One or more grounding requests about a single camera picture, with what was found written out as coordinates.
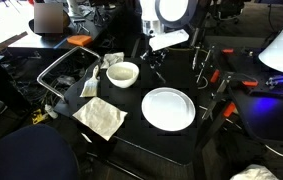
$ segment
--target desk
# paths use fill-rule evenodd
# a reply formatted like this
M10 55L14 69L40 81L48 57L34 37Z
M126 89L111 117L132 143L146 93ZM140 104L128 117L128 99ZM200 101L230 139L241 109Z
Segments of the desk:
M93 13L86 17L86 22L84 27L90 31L90 36L92 37L93 41L97 40L98 37L111 25L112 21L116 18L116 16L122 12L124 9L123 6L116 6L115 9L107 11L110 14L110 19L108 23L106 23L102 27L95 26L93 21ZM74 28L70 24L70 30L74 32ZM34 33L29 33L27 37L22 38L21 40L11 44L9 47L24 47L24 48L63 48L63 49L72 49L75 46L72 44L67 43L64 41L70 35L63 35L62 37L55 37L55 38L43 38L39 35Z
M114 87L106 77L105 70L102 70L98 88L98 96L101 99L128 112L124 124L114 138L179 165L188 165L192 162L196 135L195 121L188 128L178 132L162 131L150 125L144 118L141 112L141 102L149 91L165 86L181 90L196 104L197 88L193 81L194 72L190 69L189 58L184 57L187 55L179 56L178 59L168 58L164 62L162 75L168 82L165 85L156 76L152 76L151 69L146 62L140 58L126 58L125 61L133 62L140 68L140 75L136 83L127 89ZM93 67L94 65L90 67L87 77L91 76ZM64 94L69 102L68 104L59 102L55 107L58 113L73 118L72 114L89 101L90 98L79 97L85 78L74 84Z
M23 32L0 43L0 51L5 49L12 42L26 35L27 33ZM8 73L0 66L0 100L16 114L23 116L26 114L26 109L30 108L30 103L15 89L12 83L10 83L10 80Z

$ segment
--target floor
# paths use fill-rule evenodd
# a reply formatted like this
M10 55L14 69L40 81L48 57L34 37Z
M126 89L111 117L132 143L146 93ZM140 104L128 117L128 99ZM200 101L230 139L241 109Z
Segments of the floor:
M13 1L12 3L18 7L18 9L23 9L27 12L26 8L18 5L17 2ZM2 28L0 29L0 36L10 36L16 31L24 29L24 26L22 25L12 26L16 19L7 18L8 16L3 17L3 12L6 11L9 11L13 17L15 17L16 14L19 14L13 6L6 8L4 4L0 3L0 19L2 17L2 21L0 21L0 27ZM246 3L246 8L240 17L239 24L235 25L232 21L222 23L221 29L218 30L218 35L267 37L274 31L278 31L283 28L283 6L276 5L272 8L271 20L274 29L269 26L268 11L269 8L267 5ZM27 18L26 15L22 18L22 21L24 22L23 24L26 23ZM214 24L215 21L210 19L207 21L206 26L213 27ZM213 30L208 30L207 35L215 34ZM7 120L7 116L3 118L0 117L0 121L2 120ZM55 126L61 127L62 123L67 124L69 122L58 122ZM0 123L1 134L1 130L4 126L4 123ZM68 130L63 129L61 131L69 134ZM80 141L76 139L73 140L74 142L72 144L74 144L74 146L80 146L80 144L83 143L82 137L79 139ZM239 153L233 152L231 149L227 148L227 145L232 147L236 146L241 151ZM252 141L241 133L229 133L226 131L220 132L220 134L216 136L215 140L211 141L206 146L203 153L207 167L206 174L211 180L229 179L235 172L243 170L251 163L265 165L279 179L283 179L283 158L266 151L262 145ZM111 159L118 161L119 164L124 164L141 175L149 177L149 179L194 179L191 165L187 167L180 167L123 143L117 144ZM93 172L89 173L86 176L86 179L132 179L121 172L102 165L97 161L93 163L93 167Z

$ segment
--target black table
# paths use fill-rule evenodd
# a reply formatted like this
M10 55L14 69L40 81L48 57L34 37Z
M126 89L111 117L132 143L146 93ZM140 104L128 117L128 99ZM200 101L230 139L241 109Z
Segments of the black table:
M178 59L168 58L164 62L162 75L166 78L167 84L162 84L156 76L153 76L149 65L140 58L125 59L125 61L137 64L140 68L138 80L130 88L121 89L115 87L106 77L106 71L102 70L100 72L101 80L98 88L98 97L128 112L123 125L114 135L114 138L180 165L188 165L192 162L196 121L193 121L184 130L165 132L153 127L141 112L143 97L149 91L158 87L179 89L187 94L195 104L197 88L193 81L194 72L190 68L191 63L188 59L180 56ZM87 77L91 76L93 67L94 64L90 67L90 73L87 73ZM68 104L59 102L55 107L58 113L73 118L72 114L90 100L90 98L79 97L85 78L78 81L64 94L69 102Z
M222 45L229 44L227 47L250 47L259 48L263 43L261 38L236 38L236 37L207 37L207 44ZM235 55L240 56L240 53L236 51ZM220 70L234 71L233 64L241 68L235 68L235 72L242 73L244 69L249 69L245 58L229 58L225 63L224 58L214 59L219 65ZM283 144L283 98L273 96L252 96L249 95L245 88L242 86L228 85L228 93L231 100L235 103L236 108L240 114L241 120L248 134L257 141L262 143L280 143ZM213 134L218 131L225 121L225 117L220 113L213 123L204 131L201 138L200 148L212 138Z

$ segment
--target red clamp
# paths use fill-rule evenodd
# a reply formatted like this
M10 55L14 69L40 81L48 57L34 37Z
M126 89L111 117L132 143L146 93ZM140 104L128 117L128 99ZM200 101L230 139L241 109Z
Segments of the red clamp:
M234 52L234 49L223 49L222 52L226 54L232 54Z
M258 81L242 81L242 83L250 87L256 87L259 84Z
M217 69L217 70L214 71L214 73L213 73L213 75L212 75L212 77L210 79L210 82L211 83L217 82L219 76L220 76L220 71Z
M235 104L233 102L231 102L229 104L229 106L226 108L226 110L224 111L223 116L226 117L226 118L230 117L230 115L233 113L235 108L236 108Z

